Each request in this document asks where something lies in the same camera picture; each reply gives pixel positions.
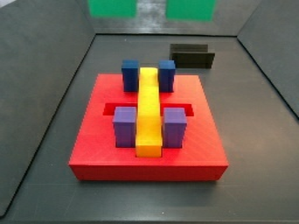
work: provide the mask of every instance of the rectangular block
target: rectangular block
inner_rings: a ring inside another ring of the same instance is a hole
[[[133,148],[137,146],[137,108],[117,107],[114,116],[117,147]]]
[[[178,68],[211,68],[215,52],[173,52]]]
[[[182,149],[163,149],[163,156],[157,158],[137,157],[135,148],[121,149],[115,146],[114,116],[103,115],[106,105],[113,102],[138,103],[138,94],[125,93],[122,85],[122,75],[102,74],[98,77],[70,158],[70,168],[78,179],[218,180],[230,164],[199,77],[177,75],[175,92],[161,94],[163,105],[191,105],[191,113]]]
[[[158,69],[141,68],[135,154],[139,158],[162,156],[163,136]]]

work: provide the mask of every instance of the gray wall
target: gray wall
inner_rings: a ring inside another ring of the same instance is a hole
[[[94,37],[75,0],[0,9],[0,216]]]
[[[167,20],[167,0],[138,0],[134,19],[98,18],[90,16],[89,1],[78,0],[97,33],[163,33],[238,36],[261,0],[218,0],[211,22],[177,22]]]
[[[265,0],[238,39],[299,116],[298,10],[298,0]]]
[[[0,0],[0,8],[13,3],[15,0]]]

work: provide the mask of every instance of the gray floor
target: gray floor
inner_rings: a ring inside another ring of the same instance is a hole
[[[67,166],[98,73],[209,43],[201,74],[230,168],[218,182],[79,182]],[[298,221],[299,125],[236,38],[98,36],[5,221]]]

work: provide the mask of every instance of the toy block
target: toy block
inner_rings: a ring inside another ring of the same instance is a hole
[[[163,155],[162,117],[158,69],[141,68],[135,154],[139,158],[159,158]]]
[[[137,146],[137,108],[117,107],[114,116],[117,147],[133,148]]]
[[[163,147],[182,148],[187,127],[185,108],[166,108],[163,110]]]
[[[125,82],[125,92],[138,92],[138,60],[123,60],[122,72]]]
[[[174,91],[175,64],[173,60],[159,61],[159,91],[171,93]]]
[[[214,57],[209,45],[171,44],[170,59],[179,68],[211,68]]]

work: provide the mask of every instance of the purple block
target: purple block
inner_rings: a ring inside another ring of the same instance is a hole
[[[187,127],[185,108],[165,108],[163,111],[163,147],[182,148]]]
[[[118,148],[137,147],[137,108],[117,107],[114,127]]]

